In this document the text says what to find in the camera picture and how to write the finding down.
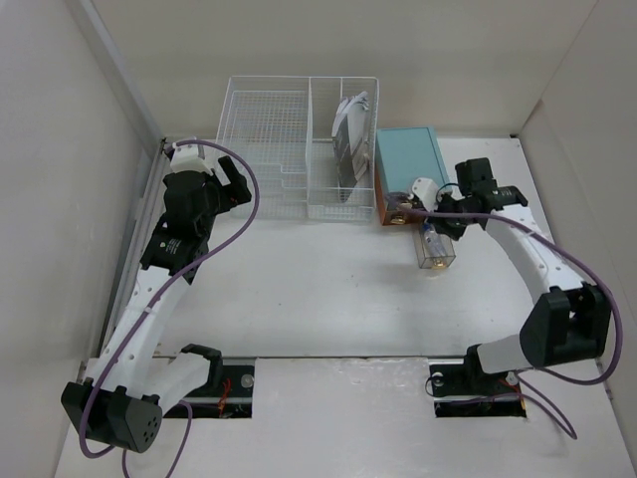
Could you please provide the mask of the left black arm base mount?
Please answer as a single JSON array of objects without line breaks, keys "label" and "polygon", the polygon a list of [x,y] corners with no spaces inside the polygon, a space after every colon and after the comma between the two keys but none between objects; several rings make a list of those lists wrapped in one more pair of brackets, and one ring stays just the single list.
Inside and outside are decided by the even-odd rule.
[{"label": "left black arm base mount", "polygon": [[185,346],[181,352],[208,362],[207,381],[183,398],[190,404],[194,419],[252,417],[256,371],[253,359],[223,358],[216,349],[194,344]]}]

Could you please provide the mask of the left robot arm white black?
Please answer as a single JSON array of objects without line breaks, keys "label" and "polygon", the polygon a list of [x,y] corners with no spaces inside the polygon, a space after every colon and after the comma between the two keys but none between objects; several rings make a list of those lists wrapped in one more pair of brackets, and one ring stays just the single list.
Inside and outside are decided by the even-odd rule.
[{"label": "left robot arm white black", "polygon": [[69,382],[62,393],[62,406],[89,458],[101,457],[90,450],[90,441],[107,450],[145,452],[167,411],[194,390],[208,395],[222,385],[221,352],[196,344],[184,346],[156,374],[149,372],[165,326],[200,265],[241,235],[235,232],[210,249],[215,219],[260,201],[256,176],[243,158],[227,151],[218,163],[226,183],[203,164],[164,177],[164,212],[141,256],[129,302],[84,380]]}]

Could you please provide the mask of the teal orange drawer box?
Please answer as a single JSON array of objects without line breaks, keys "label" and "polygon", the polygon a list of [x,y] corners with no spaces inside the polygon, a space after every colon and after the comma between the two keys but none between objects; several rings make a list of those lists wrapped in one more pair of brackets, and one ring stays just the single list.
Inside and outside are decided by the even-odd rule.
[{"label": "teal orange drawer box", "polygon": [[409,192],[418,177],[432,179],[440,187],[450,182],[433,126],[382,128],[376,132],[374,185],[382,226],[409,222],[390,208],[385,195]]}]

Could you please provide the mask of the grey white manual booklet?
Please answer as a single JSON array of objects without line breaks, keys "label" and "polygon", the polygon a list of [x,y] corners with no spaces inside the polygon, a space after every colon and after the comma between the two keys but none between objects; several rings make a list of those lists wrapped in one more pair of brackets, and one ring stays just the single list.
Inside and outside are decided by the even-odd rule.
[{"label": "grey white manual booklet", "polygon": [[369,113],[368,92],[363,91],[356,96],[343,97],[334,116],[331,141],[341,203],[349,199],[367,170],[366,124]]}]

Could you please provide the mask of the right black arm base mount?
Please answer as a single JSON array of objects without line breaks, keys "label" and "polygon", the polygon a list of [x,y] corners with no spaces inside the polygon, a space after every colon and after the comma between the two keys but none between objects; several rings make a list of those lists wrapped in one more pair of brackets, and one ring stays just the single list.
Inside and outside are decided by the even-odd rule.
[{"label": "right black arm base mount", "polygon": [[429,360],[430,386],[437,418],[517,417],[527,411],[518,379],[511,371],[486,373],[477,346],[460,356]]}]

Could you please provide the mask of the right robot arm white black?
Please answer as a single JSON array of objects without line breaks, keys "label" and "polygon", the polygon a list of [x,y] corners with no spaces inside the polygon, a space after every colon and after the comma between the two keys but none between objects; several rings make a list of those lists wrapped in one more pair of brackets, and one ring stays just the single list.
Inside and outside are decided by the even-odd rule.
[{"label": "right robot arm white black", "polygon": [[480,225],[505,251],[533,301],[518,333],[468,348],[463,385],[482,392],[498,374],[599,358],[611,319],[607,293],[570,268],[537,226],[526,197],[515,186],[500,186],[487,158],[455,170],[461,196],[442,195],[436,230],[458,240],[469,225]]}]

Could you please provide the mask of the clear bottle blue cap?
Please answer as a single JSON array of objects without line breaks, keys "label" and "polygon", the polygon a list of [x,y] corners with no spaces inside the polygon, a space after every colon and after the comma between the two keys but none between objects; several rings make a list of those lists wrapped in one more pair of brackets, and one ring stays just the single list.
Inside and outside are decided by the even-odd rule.
[{"label": "clear bottle blue cap", "polygon": [[446,255],[446,249],[440,237],[430,224],[424,223],[422,226],[422,240],[428,255],[435,259],[441,259]]}]

